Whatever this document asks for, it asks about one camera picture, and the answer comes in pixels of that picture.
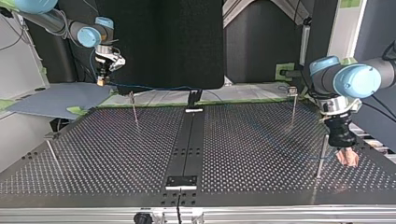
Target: gray cloth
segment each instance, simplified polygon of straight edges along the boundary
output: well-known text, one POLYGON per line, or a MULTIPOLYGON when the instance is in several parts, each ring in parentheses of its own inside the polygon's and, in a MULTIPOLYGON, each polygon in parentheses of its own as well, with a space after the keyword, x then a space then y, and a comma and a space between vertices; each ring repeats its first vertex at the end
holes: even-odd
POLYGON ((23 99, 8 107, 7 111, 50 118, 76 119, 78 115, 67 111, 68 107, 79 106, 82 110, 88 110, 108 98, 110 91, 110 87, 99 87, 90 83, 51 84, 49 89, 23 99))
MULTIPOLYGON (((254 101, 266 99, 284 99, 287 97, 288 84, 283 82, 265 83, 255 85, 225 86, 219 90, 204 91, 202 102, 230 102, 230 101, 254 101)), ((187 104, 188 91, 146 91, 134 96, 136 105, 174 105, 187 104)), ((130 105, 129 96, 114 95, 101 104, 106 105, 130 105)))

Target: perforated metal table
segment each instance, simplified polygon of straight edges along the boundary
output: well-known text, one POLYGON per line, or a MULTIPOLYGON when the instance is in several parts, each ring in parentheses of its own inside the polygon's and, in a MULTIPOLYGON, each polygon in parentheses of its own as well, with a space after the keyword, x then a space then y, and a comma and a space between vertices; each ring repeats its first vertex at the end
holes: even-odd
MULTIPOLYGON (((43 144, 0 174, 0 223, 21 208, 89 221, 146 211, 178 223, 177 213, 198 220, 197 209, 259 216, 314 205, 315 216, 333 208, 340 218, 396 221, 395 164, 359 142, 358 168, 343 167, 329 150, 316 179, 326 129, 311 105, 297 105, 294 124, 291 110, 289 102, 206 105, 201 113, 138 108, 136 123, 132 108, 94 109, 52 142, 53 153, 43 144), (197 176, 197 190, 166 190, 169 176, 197 176)), ((205 223, 219 221, 211 217, 205 223)))

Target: robotic arm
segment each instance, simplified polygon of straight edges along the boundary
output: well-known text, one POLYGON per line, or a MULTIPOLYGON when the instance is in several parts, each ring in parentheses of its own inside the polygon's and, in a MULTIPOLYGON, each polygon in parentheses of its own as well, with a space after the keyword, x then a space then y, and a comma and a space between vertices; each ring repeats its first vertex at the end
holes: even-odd
POLYGON ((72 21, 56 9, 58 0, 0 0, 0 7, 14 11, 54 35, 70 38, 85 48, 95 48, 95 60, 99 63, 97 84, 106 84, 108 76, 125 65, 120 50, 113 47, 114 22, 97 17, 94 25, 72 21))
POLYGON ((338 58, 332 56, 311 63, 312 96, 330 129, 329 145, 356 145, 356 136, 349 130, 351 113, 361 108, 360 99, 396 83, 395 62, 396 41, 381 58, 366 62, 341 65, 338 58))

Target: black backdrop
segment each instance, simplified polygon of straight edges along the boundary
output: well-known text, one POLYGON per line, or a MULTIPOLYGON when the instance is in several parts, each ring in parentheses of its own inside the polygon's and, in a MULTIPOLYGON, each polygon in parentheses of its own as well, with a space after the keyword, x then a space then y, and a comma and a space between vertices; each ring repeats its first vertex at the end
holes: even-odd
MULTIPOLYGON (((127 64, 114 82, 150 87, 217 89, 224 83, 221 0, 96 0, 115 22, 115 44, 127 64)), ((61 0, 70 19, 92 23, 97 14, 82 0, 61 0)), ((72 47, 89 66, 90 51, 72 47)), ((131 88, 119 88, 126 94, 131 88)))

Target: white wall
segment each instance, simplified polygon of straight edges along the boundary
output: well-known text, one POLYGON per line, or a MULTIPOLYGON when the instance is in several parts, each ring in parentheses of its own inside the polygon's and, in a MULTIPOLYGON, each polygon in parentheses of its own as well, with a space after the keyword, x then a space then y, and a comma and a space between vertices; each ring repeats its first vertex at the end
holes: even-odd
POLYGON ((340 60, 354 57, 366 3, 367 0, 361 0, 359 7, 338 8, 328 55, 340 60))
MULTIPOLYGON (((15 20, 8 21, 17 31, 21 29, 15 20)), ((17 39, 17 34, 0 19, 0 49, 17 39)), ((46 78, 40 75, 41 64, 37 64, 31 47, 23 41, 0 51, 0 65, 0 99, 11 99, 48 85, 46 78)))
MULTIPOLYGON (((14 20, 9 22, 17 31, 14 20)), ((18 36, 0 18, 0 49, 14 43, 18 36)), ((40 61, 32 48, 20 41, 0 51, 0 100, 15 99, 48 85, 39 72, 40 61)), ((44 141, 50 132, 50 119, 0 111, 0 172, 44 141)))

